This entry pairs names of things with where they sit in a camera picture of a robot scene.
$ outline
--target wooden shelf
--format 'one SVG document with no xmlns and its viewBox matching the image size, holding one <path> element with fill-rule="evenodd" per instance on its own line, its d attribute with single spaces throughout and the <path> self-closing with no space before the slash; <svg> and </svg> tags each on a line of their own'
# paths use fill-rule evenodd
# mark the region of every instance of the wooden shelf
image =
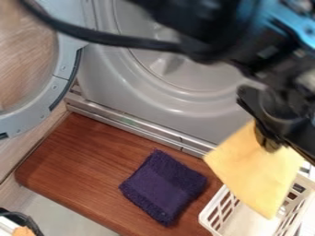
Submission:
<svg viewBox="0 0 315 236">
<path fill-rule="evenodd" d="M 208 177 L 206 191 L 165 228 L 129 202 L 118 186 L 158 148 Z M 71 114 L 18 168 L 17 181 L 121 235 L 210 235 L 198 214 L 222 183 L 200 159 Z"/>
</svg>

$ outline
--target black cable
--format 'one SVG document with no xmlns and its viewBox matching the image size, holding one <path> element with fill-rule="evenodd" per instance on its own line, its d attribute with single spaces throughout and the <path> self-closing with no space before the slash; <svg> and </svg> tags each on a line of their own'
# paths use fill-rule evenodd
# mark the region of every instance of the black cable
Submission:
<svg viewBox="0 0 315 236">
<path fill-rule="evenodd" d="M 36 236 L 44 236 L 44 234 L 41 232 L 41 229 L 38 227 L 38 225 L 35 223 L 35 221 L 32 219 L 32 217 L 29 217 L 27 215 L 24 215 L 23 213 L 19 212 L 4 212 L 0 213 L 0 217 L 19 217 L 25 221 L 25 225 L 35 233 Z"/>
<path fill-rule="evenodd" d="M 132 36 L 116 35 L 108 32 L 96 31 L 78 27 L 62 20 L 52 18 L 37 10 L 28 0 L 18 0 L 33 16 L 45 23 L 53 30 L 60 31 L 74 38 L 115 47 L 137 48 L 170 53 L 183 53 L 178 43 L 142 39 Z"/>
</svg>

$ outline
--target white basket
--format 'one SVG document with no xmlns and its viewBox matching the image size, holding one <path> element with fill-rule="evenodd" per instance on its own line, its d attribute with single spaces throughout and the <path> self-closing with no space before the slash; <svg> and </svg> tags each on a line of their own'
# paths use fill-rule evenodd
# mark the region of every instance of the white basket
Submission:
<svg viewBox="0 0 315 236">
<path fill-rule="evenodd" d="M 293 236 L 314 199 L 314 183 L 298 175 L 277 216 L 268 220 L 241 203 L 224 185 L 199 215 L 214 236 Z"/>
</svg>

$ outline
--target towel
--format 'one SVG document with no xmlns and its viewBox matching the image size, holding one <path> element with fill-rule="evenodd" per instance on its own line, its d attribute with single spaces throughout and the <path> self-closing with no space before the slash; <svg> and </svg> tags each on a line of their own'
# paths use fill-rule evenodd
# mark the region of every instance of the towel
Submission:
<svg viewBox="0 0 315 236">
<path fill-rule="evenodd" d="M 202 174 L 155 150 L 119 188 L 125 197 L 167 227 L 205 186 Z"/>
<path fill-rule="evenodd" d="M 204 157 L 204 161 L 243 203 L 271 219 L 284 203 L 302 157 L 291 147 L 273 153 L 256 141 L 250 122 Z"/>
</svg>

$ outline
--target orange object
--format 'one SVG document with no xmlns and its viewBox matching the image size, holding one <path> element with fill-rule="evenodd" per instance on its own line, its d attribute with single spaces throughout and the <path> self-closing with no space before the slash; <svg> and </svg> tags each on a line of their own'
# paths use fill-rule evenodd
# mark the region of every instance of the orange object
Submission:
<svg viewBox="0 0 315 236">
<path fill-rule="evenodd" d="M 273 218 L 295 180 L 303 158 L 291 147 L 267 152 L 250 122 L 204 157 L 219 179 L 243 203 Z"/>
<path fill-rule="evenodd" d="M 35 236 L 28 227 L 19 227 L 14 230 L 12 236 Z"/>
</svg>

